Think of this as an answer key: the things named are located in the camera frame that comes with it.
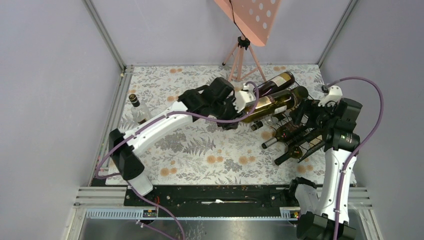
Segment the small dark wine bottle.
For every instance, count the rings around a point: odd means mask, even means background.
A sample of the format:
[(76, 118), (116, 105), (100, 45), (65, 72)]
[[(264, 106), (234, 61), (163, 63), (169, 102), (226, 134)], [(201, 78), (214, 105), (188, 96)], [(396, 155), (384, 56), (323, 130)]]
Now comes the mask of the small dark wine bottle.
[(264, 126), (267, 127), (275, 127), (280, 123), (282, 120), (284, 120), (286, 117), (282, 113), (278, 113), (272, 116), (267, 116), (261, 120), (255, 121), (251, 126), (252, 131), (256, 131)]

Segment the green wine bottle brown label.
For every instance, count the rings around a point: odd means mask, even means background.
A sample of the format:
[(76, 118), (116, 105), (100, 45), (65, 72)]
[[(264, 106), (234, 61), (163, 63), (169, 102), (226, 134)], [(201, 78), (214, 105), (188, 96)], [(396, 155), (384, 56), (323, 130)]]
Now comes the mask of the green wine bottle brown label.
[(289, 91), (294, 97), (295, 105), (298, 105), (302, 100), (307, 99), (309, 96), (308, 89), (301, 85), (290, 89)]

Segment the green wine bottle grey cap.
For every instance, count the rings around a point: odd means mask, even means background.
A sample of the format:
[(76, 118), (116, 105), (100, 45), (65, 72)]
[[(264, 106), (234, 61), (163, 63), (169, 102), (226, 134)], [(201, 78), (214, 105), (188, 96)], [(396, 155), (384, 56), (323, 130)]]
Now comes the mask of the green wine bottle grey cap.
[(307, 127), (302, 124), (295, 124), (292, 120), (279, 127), (274, 134), (274, 137), (261, 144), (263, 149), (267, 149), (277, 142), (287, 143), (299, 136), (307, 130)]

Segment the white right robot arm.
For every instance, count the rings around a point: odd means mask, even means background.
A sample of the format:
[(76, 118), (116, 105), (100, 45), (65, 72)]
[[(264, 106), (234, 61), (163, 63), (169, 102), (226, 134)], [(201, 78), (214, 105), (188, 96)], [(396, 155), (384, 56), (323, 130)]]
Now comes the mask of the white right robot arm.
[(320, 105), (304, 99), (290, 113), (298, 123), (307, 116), (306, 126), (321, 136), (318, 144), (325, 153), (325, 175), (321, 193), (312, 181), (296, 177), (287, 191), (287, 201), (300, 206), (296, 237), (299, 240), (353, 240), (357, 230), (349, 225), (350, 177), (357, 160), (360, 137), (354, 133), (362, 104), (342, 98)]

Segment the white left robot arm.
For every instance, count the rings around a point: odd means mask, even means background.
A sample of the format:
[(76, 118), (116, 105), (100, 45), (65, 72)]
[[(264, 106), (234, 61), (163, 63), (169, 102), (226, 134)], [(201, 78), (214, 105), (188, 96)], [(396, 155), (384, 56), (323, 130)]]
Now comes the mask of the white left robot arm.
[(255, 100), (245, 86), (236, 92), (234, 86), (222, 77), (211, 84), (186, 90), (170, 107), (132, 130), (109, 133), (109, 156), (121, 177), (136, 192), (136, 199), (144, 206), (155, 200), (153, 184), (145, 173), (145, 165), (138, 155), (169, 132), (191, 124), (200, 118), (212, 116), (222, 128), (237, 126), (242, 110)]

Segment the olive wine bottle black cap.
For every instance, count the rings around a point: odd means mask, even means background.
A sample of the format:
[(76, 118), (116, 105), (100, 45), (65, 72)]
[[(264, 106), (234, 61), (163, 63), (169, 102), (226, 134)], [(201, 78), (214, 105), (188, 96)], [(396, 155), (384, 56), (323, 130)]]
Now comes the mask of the olive wine bottle black cap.
[(303, 151), (300, 146), (293, 145), (287, 148), (286, 153), (276, 158), (273, 162), (275, 165), (279, 166), (288, 159), (300, 159), (303, 156)]

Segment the clear liquor bottle black cap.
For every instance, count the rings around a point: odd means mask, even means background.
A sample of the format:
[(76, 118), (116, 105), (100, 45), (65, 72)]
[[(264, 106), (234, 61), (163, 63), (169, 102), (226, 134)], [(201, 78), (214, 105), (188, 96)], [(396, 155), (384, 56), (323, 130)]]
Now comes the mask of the clear liquor bottle black cap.
[(146, 103), (140, 101), (134, 93), (130, 94), (128, 99), (132, 104), (130, 111), (135, 122), (137, 122), (139, 125), (142, 125), (152, 118), (151, 112)]

